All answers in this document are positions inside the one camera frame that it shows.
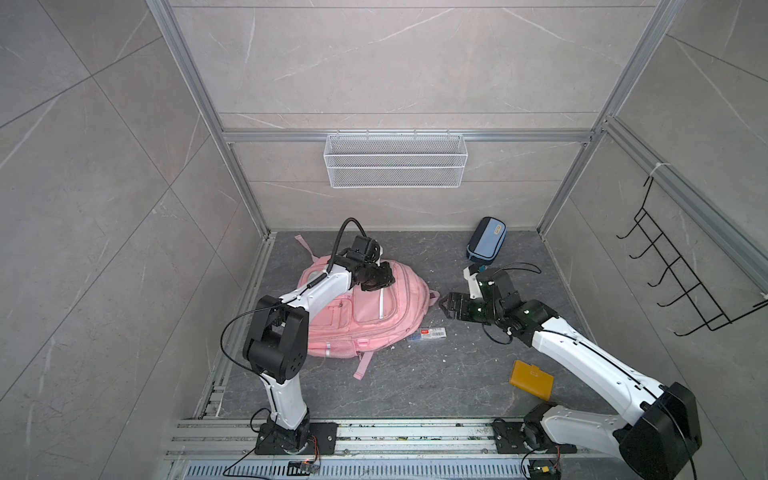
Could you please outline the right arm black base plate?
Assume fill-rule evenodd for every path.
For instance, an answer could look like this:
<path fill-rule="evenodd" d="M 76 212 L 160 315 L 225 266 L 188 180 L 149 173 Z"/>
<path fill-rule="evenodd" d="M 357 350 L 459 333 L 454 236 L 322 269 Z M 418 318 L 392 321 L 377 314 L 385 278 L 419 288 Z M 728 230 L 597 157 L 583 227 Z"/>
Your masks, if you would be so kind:
<path fill-rule="evenodd" d="M 499 454 L 578 452 L 575 445 L 555 443 L 538 422 L 496 418 L 491 421 L 490 427 Z"/>

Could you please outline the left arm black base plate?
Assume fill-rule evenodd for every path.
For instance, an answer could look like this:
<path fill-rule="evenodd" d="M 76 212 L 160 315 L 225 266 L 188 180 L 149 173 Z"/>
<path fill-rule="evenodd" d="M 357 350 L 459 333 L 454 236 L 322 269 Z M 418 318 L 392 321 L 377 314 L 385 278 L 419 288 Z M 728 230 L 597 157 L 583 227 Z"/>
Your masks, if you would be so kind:
<path fill-rule="evenodd" d="M 288 430 L 268 421 L 259 428 L 256 455 L 314 454 L 331 455 L 335 451 L 339 425 L 333 422 L 303 422 Z"/>

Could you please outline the blue pencil case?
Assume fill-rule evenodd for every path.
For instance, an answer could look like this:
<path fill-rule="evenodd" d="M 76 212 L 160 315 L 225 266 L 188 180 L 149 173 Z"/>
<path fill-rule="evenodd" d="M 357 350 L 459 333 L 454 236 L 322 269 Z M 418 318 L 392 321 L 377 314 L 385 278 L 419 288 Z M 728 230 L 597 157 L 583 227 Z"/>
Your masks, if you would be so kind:
<path fill-rule="evenodd" d="M 470 262 L 489 265 L 498 256 L 507 234 L 507 225 L 491 216 L 483 217 L 466 247 Z"/>

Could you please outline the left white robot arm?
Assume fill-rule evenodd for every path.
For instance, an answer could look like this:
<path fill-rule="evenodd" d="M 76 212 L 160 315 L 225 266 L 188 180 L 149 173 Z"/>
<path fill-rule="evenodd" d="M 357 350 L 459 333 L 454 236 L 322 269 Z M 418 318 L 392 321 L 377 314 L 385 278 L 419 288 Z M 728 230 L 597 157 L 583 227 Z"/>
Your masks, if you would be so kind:
<path fill-rule="evenodd" d="M 242 356 L 262 377 L 271 407 L 270 420 L 277 429 L 299 432 L 308 422 L 299 372 L 308 354 L 311 321 L 356 286 L 379 290 L 393 282 L 391 268 L 381 260 L 378 242 L 358 235 L 349 248 L 334 251 L 327 265 L 295 290 L 259 300 Z"/>

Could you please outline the pink student backpack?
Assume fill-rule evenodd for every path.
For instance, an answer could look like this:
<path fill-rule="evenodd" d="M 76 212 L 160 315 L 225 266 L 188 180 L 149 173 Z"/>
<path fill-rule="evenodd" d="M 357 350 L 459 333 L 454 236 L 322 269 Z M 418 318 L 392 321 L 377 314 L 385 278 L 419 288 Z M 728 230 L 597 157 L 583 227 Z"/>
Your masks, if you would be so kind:
<path fill-rule="evenodd" d="M 307 353 L 312 357 L 350 359 L 360 363 L 362 379 L 373 353 L 416 333 L 439 293 L 430 289 L 411 267 L 388 262 L 394 283 L 376 291 L 356 286 L 336 297 L 308 326 Z"/>

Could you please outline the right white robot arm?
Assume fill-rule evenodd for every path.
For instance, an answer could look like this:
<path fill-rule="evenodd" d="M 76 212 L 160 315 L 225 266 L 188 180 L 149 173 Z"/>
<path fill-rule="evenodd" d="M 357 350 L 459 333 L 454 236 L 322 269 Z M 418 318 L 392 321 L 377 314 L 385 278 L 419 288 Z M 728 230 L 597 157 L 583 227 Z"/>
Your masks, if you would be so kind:
<path fill-rule="evenodd" d="M 451 292 L 438 305 L 449 319 L 495 326 L 511 340 L 552 358 L 597 392 L 614 414 L 594 414 L 544 402 L 525 417 L 521 433 L 531 451 L 560 445 L 619 458 L 643 479 L 673 479 L 702 445 L 695 395 L 664 385 L 622 363 L 581 335 L 539 300 L 522 300 L 504 269 L 468 276 L 469 292 Z"/>

